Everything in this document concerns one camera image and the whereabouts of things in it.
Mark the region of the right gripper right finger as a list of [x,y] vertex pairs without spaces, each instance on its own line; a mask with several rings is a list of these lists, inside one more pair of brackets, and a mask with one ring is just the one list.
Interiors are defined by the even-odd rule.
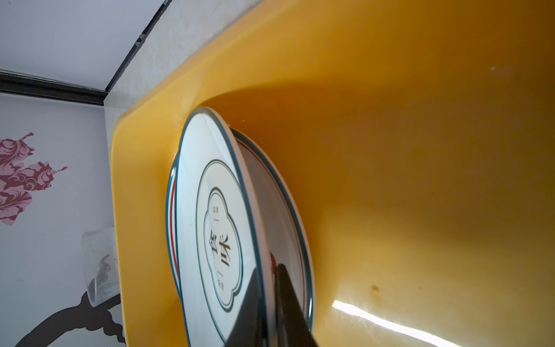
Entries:
[[283,264],[275,270],[275,305],[278,346],[317,347]]

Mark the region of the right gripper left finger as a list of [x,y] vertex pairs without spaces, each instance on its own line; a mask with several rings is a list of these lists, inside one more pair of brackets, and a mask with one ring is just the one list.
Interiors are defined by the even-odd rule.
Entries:
[[225,347],[263,346],[262,325],[259,280],[257,271],[254,270],[249,280],[234,328],[225,343]]

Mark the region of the plate with red characters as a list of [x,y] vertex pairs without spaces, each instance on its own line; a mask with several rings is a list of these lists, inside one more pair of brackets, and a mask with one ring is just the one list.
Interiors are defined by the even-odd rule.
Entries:
[[247,166],[254,172],[273,267],[283,264],[310,331],[315,322],[315,280],[309,243],[293,196],[278,168],[264,150],[244,133],[234,130]]

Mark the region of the white plate green flower outline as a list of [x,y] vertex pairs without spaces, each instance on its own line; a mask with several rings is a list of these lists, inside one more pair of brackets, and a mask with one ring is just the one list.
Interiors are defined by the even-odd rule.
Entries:
[[176,157],[176,255],[191,346],[224,346],[257,271],[263,346],[275,346],[270,250],[251,175],[230,127],[208,107],[188,116]]

